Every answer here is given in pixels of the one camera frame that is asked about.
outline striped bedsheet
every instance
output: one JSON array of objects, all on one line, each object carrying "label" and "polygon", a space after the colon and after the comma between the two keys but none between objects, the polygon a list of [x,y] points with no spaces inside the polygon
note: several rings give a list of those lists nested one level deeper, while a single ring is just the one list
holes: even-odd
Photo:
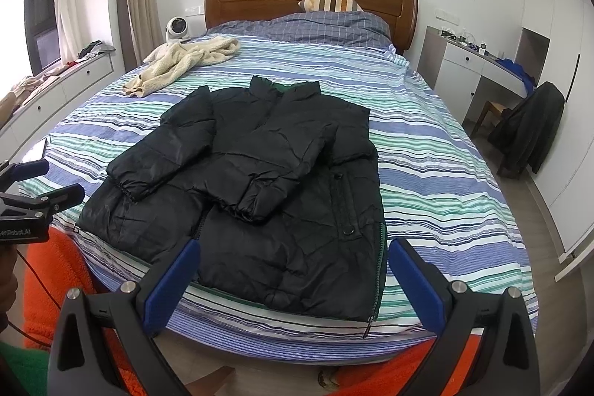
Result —
[{"label": "striped bedsheet", "polygon": [[[290,44],[237,36],[241,52],[197,68],[145,98],[121,90],[132,71],[73,111],[49,135],[46,176],[22,183],[29,196],[81,183],[85,200],[109,161],[159,125],[160,115],[202,85],[249,86],[253,75],[293,84],[320,81],[322,92],[370,108],[369,136],[378,150],[388,240],[406,237],[448,279],[476,291],[515,285],[536,327],[538,302],[528,254],[489,168],[461,126],[423,79],[396,54],[371,48]],[[109,288],[139,279],[147,267],[75,228],[82,205],[55,217],[91,270]],[[268,310],[197,285],[188,287],[169,327],[194,340],[248,356],[299,362],[361,361],[431,337],[388,269],[378,320],[365,323]]]}]

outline clothing pile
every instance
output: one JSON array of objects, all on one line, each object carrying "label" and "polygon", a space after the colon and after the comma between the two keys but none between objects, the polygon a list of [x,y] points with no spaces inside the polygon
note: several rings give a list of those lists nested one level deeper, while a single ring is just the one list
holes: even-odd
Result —
[{"label": "clothing pile", "polygon": [[377,160],[369,109],[318,82],[202,86],[108,165],[78,225],[148,263],[196,238],[203,286],[371,321],[387,253]]},{"label": "clothing pile", "polygon": [[162,44],[144,60],[151,65],[124,84],[124,93],[143,98],[169,86],[194,66],[217,65],[231,59],[238,51],[239,41],[223,36],[187,44]]},{"label": "clothing pile", "polygon": [[501,167],[520,173],[530,165],[538,173],[555,140],[564,107],[563,94],[545,81],[514,109],[504,109],[503,120],[488,137],[504,154]]}]

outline black coat on chair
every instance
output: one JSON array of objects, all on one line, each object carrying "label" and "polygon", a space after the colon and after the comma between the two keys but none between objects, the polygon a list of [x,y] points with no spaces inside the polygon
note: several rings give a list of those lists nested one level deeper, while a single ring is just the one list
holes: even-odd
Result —
[{"label": "black coat on chair", "polygon": [[521,172],[526,165],[537,173],[545,160],[563,115],[565,100],[548,81],[513,109],[505,109],[503,120],[488,141],[504,154],[501,168]]}]

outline striped pillow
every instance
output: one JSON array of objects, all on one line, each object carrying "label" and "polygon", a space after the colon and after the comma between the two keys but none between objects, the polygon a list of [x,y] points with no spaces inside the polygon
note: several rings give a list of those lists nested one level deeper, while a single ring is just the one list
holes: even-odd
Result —
[{"label": "striped pillow", "polygon": [[299,7],[305,12],[313,11],[361,11],[355,0],[302,0],[299,2]]}]

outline drawer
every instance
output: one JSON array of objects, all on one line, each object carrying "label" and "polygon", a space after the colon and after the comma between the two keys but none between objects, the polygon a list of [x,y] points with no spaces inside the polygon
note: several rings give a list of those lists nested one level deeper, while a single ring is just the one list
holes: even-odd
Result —
[{"label": "drawer", "polygon": [[516,93],[518,96],[521,96],[522,98],[526,97],[526,89],[520,78],[516,78],[514,75],[509,74],[500,66],[486,61],[485,66],[483,67],[482,75],[485,78],[494,81],[498,85],[501,85],[504,88]]},{"label": "drawer", "polygon": [[482,57],[449,42],[445,49],[444,59],[451,61],[458,66],[464,66],[479,74],[485,65],[485,60]]},{"label": "drawer", "polygon": [[40,126],[65,104],[66,97],[58,82],[28,103],[11,125],[19,145],[28,140]]},{"label": "drawer", "polygon": [[111,73],[112,70],[109,56],[100,56],[71,73],[60,83],[66,100],[70,101],[75,98],[90,85]]}]

